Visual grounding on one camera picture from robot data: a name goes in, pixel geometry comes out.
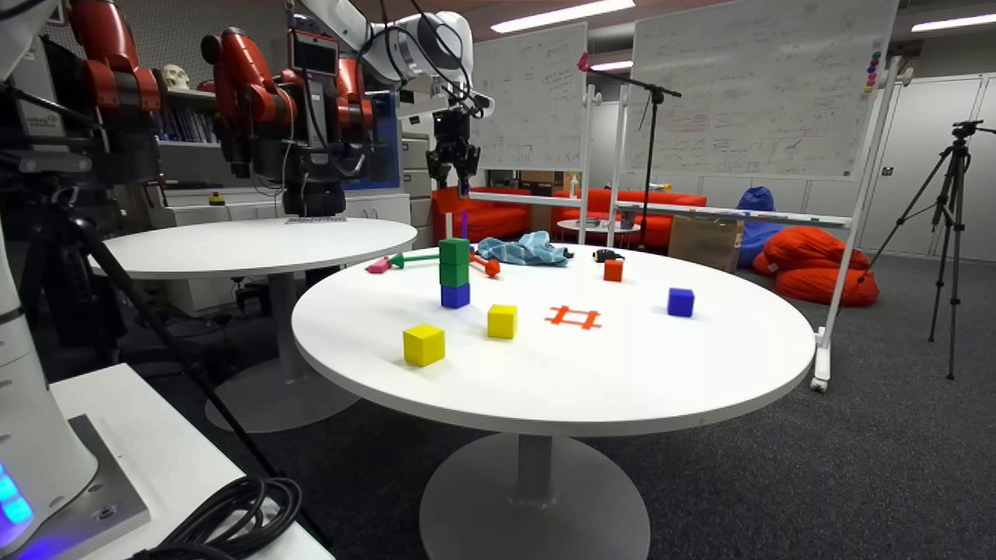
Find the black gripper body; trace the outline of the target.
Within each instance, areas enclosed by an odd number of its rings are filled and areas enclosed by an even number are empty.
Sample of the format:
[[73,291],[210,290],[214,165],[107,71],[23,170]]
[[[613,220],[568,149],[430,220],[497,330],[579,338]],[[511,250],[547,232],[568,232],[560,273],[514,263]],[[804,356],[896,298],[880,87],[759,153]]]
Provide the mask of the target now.
[[437,113],[433,114],[437,149],[433,154],[447,165],[471,165],[471,117],[463,113]]

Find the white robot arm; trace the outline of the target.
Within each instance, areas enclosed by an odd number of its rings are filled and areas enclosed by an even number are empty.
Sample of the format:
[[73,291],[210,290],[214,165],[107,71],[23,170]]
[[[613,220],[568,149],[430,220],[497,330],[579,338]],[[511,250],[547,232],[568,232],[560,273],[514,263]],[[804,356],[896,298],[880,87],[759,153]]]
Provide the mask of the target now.
[[471,127],[496,113],[496,99],[472,82],[472,28],[460,12],[415,10],[393,23],[368,18],[353,0],[298,0],[361,65],[399,93],[401,114],[433,114],[437,146],[426,153],[430,178],[459,192],[481,170]]

